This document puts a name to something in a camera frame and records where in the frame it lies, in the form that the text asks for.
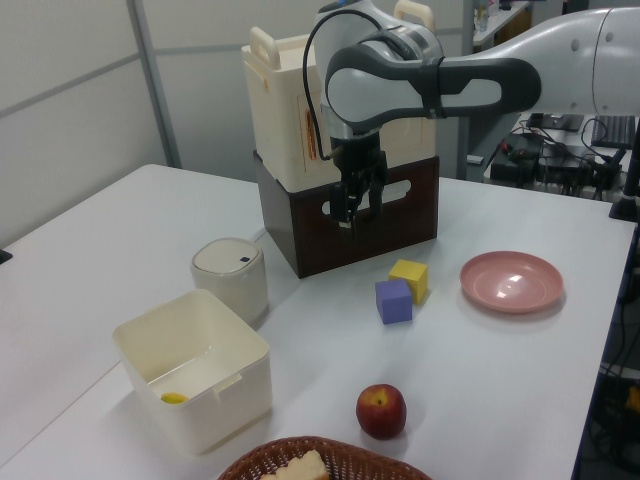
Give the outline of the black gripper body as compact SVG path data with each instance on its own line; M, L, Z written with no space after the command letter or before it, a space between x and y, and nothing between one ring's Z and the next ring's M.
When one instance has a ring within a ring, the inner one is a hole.
M378 132L349 139L331 137L330 142L333 163L347 189L368 189L372 184L387 183L386 153Z

